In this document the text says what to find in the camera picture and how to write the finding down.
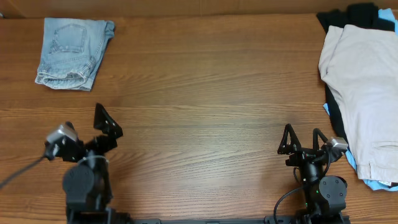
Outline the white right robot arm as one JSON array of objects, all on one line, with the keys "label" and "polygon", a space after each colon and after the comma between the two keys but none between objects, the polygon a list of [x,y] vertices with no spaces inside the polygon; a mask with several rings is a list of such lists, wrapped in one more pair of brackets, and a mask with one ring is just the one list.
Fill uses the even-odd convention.
[{"label": "white right robot arm", "polygon": [[[277,153],[289,156],[285,164],[294,168],[300,186],[278,199],[273,210],[274,223],[349,223],[349,217],[342,214],[348,184],[340,176],[327,174],[331,164],[347,151],[348,143],[343,138],[327,138],[318,128],[313,130],[312,147],[303,147],[292,125],[286,124]],[[305,208],[294,216],[278,217],[281,202],[300,191],[305,196]]]}]

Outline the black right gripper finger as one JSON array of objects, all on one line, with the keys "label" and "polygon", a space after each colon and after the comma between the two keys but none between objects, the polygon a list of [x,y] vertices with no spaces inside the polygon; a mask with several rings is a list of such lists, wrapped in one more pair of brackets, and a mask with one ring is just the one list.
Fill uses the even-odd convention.
[{"label": "black right gripper finger", "polygon": [[301,143],[290,123],[285,125],[282,140],[278,147],[278,154],[293,154],[302,149]]},{"label": "black right gripper finger", "polygon": [[315,128],[313,130],[313,149],[320,150],[325,143],[328,142],[328,138],[321,132],[320,129]]}]

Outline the light blue denim shorts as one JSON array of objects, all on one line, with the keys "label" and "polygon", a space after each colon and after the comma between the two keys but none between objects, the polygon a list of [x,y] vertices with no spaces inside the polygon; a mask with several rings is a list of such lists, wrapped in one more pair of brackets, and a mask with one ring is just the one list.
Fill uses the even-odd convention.
[{"label": "light blue denim shorts", "polygon": [[35,83],[54,90],[91,91],[114,30],[113,21],[45,18]]}]

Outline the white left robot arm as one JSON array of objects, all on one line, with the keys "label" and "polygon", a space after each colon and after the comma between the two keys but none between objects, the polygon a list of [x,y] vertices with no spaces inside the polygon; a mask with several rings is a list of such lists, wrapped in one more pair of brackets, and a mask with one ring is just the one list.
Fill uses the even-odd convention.
[{"label": "white left robot arm", "polygon": [[105,154],[118,146],[123,130],[100,103],[95,107],[93,127],[102,134],[86,143],[68,139],[60,156],[65,162],[76,164],[67,170],[62,181],[67,222],[132,223],[130,214],[108,207],[113,193]]}]

